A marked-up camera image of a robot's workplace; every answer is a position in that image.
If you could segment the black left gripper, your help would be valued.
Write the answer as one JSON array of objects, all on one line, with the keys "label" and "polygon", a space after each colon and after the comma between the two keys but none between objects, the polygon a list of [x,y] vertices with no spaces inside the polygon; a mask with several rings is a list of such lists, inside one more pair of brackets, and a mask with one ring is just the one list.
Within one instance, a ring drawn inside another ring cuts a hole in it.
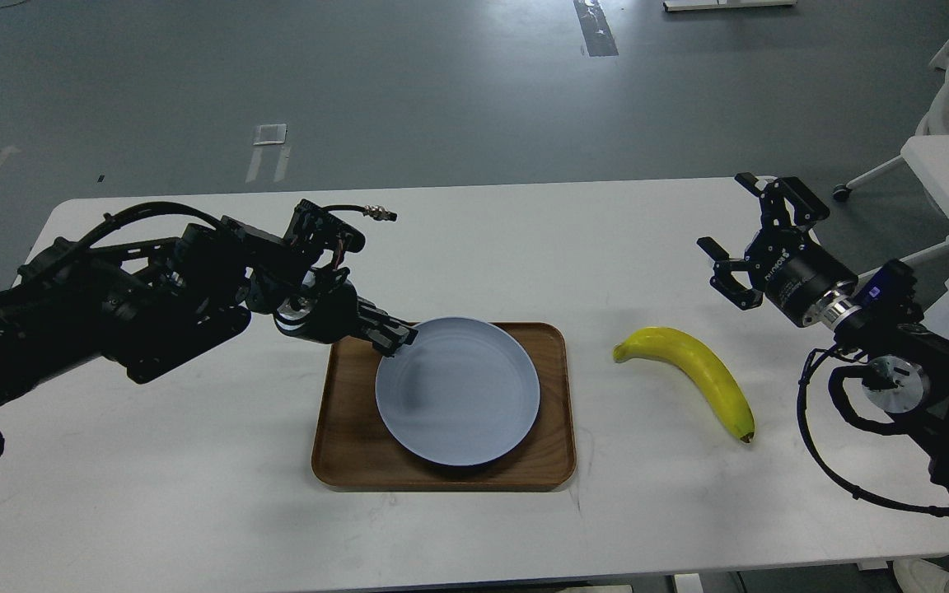
[{"label": "black left gripper", "polygon": [[313,297],[291,297],[276,309],[273,320],[280,334],[316,343],[335,343],[358,330],[359,340],[384,357],[392,357],[418,335],[410,323],[371,301],[358,301],[357,289],[348,280]]}]

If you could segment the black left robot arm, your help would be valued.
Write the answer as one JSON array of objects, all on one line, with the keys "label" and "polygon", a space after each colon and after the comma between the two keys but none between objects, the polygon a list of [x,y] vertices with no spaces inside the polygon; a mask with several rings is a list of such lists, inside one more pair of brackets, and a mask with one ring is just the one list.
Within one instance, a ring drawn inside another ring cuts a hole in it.
[{"label": "black left robot arm", "polygon": [[60,237],[0,292],[0,408],[98,357],[151,382],[244,333],[255,314],[289,337],[351,337],[392,356],[418,331],[358,295],[343,262],[366,239],[342,210],[303,199],[275,236],[156,200]]}]

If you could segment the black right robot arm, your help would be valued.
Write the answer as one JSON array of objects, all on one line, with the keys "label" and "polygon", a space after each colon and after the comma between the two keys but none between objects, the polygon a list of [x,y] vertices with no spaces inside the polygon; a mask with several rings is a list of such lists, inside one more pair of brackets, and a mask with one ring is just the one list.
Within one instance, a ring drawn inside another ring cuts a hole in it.
[{"label": "black right robot arm", "polygon": [[760,229],[740,258],[711,237],[698,246],[713,260],[717,292],[743,311],[771,303],[797,327],[824,325],[833,344],[807,354],[798,381],[796,417],[803,445],[822,473],[852,498],[897,511],[949,517],[949,507],[897,502],[844,479],[812,439],[807,390],[827,359],[839,361],[827,382],[834,408],[851,427],[912,439],[929,457],[930,481],[949,491],[949,339],[923,326],[913,270],[885,263],[866,285],[829,255],[812,228],[830,210],[796,177],[735,180],[760,203]]}]

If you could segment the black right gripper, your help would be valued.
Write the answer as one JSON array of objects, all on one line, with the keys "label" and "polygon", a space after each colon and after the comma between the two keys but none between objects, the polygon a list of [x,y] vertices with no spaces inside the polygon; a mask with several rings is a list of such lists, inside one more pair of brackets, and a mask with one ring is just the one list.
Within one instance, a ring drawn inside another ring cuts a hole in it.
[{"label": "black right gripper", "polygon": [[[813,325],[822,297],[850,294],[858,281],[810,234],[830,216],[829,207],[795,176],[739,173],[734,180],[758,199],[760,231],[748,247],[748,260],[731,258],[712,237],[697,240],[713,261],[709,285],[742,311],[760,307],[764,294],[795,326]],[[752,287],[734,275],[748,271]]]}]

